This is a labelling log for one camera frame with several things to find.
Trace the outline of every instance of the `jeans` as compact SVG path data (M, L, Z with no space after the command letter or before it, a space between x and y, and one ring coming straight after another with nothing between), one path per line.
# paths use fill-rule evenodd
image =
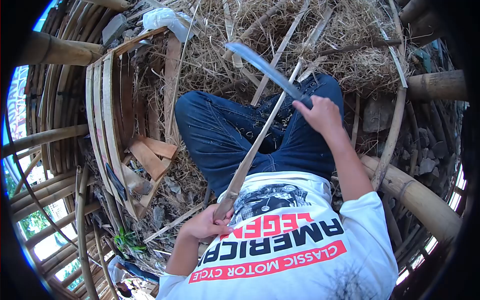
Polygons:
M140 270L140 268L136 264L124 262L123 266L138 278L148 280L157 284L159 283L160 278L157 275Z
M310 96L330 98L339 107L343 120L343 97L334 78L317 74L298 88ZM175 117L179 132L217 197L227 189L279 97L263 99L256 108L199 91L178 99ZM330 180L335 168L332 153L322 135L292 107L292 101L290 96L285 98L248 175L302 171Z

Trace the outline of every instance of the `man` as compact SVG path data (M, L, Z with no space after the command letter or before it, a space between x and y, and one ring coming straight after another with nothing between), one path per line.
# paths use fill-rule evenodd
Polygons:
M313 108L287 97L234 209L213 220L213 204L180 229L157 299L389 298L396 260L382 203L343 128L340 87L319 74L300 90ZM178 100L180 134L219 202L277 99L259 108L202 92ZM335 167L341 217L331 207Z
M108 264L108 273L110 274L113 284L117 286L120 294L126 298L132 296L132 291L124 282L122 282L126 273L129 273L133 277L138 277L158 284L157 275L140 270L137 265L124 261L118 255L116 255Z

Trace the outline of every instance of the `graphic t-shirt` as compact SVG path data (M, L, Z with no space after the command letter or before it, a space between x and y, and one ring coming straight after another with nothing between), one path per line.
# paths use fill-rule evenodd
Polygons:
M342 217L331 201L310 173L248 176L234 231L189 276L161 276L156 299L388 299L398 268L377 193L345 202Z
M125 261L120 256L116 255L108 264L107 269L113 284L121 282L123 277L125 276L125 271L118 269L115 266L116 263L120 263L121 265L123 265Z

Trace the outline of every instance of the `white plastic bag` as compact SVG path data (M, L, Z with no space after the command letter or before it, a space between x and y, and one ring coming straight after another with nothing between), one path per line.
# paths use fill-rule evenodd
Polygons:
M191 22L190 17L186 14L182 12L178 12L177 14L188 22ZM193 32L190 30L190 34L187 38L188 28L180 23L175 16L175 12L170 8L157 8L144 14L145 29L157 29L163 26L167 26L173 33L175 33L177 39L182 43L185 43L193 36Z

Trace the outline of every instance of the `left hand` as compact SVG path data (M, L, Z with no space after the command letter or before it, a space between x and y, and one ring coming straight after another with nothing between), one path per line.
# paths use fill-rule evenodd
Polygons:
M203 239L209 236L218 234L230 234L233 232L233 227L227 226L233 216L233 209L231 209L225 219L213 220L213 212L220 204L212 204L204 211L194 216L180 229L181 235L194 237L196 239Z

